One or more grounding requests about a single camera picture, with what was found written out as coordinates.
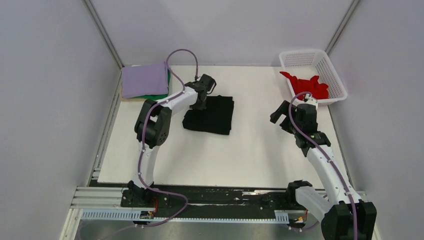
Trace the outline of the black t shirt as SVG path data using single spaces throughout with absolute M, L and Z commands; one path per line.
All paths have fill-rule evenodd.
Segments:
M 183 128 L 228 136 L 232 129 L 234 105 L 231 96 L 209 96 L 205 109 L 190 109 L 186 112 L 182 121 Z

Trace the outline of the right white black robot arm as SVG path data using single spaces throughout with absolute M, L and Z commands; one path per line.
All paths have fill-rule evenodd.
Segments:
M 296 106 L 285 100 L 270 115 L 274 124 L 285 116 L 281 129 L 294 135 L 296 146 L 314 167 L 327 195 L 321 196 L 308 181 L 297 180 L 287 186 L 286 204 L 292 209 L 305 207 L 320 223 L 326 240 L 371 240 L 377 209 L 362 199 L 339 169 L 330 140 L 318 130 L 317 115 L 311 99 Z

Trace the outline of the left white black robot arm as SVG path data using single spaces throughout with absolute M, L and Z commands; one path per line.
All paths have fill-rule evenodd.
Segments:
M 134 126 L 139 142 L 139 158 L 135 165 L 136 172 L 128 182 L 128 191 L 140 206 L 149 206 L 154 192 L 166 194 L 152 188 L 153 173 L 160 146 L 169 136 L 173 115 L 184 108 L 204 110 L 207 95 L 216 85 L 215 79 L 203 74 L 195 81 L 185 83 L 178 93 L 157 101 L 148 99 L 144 102 Z

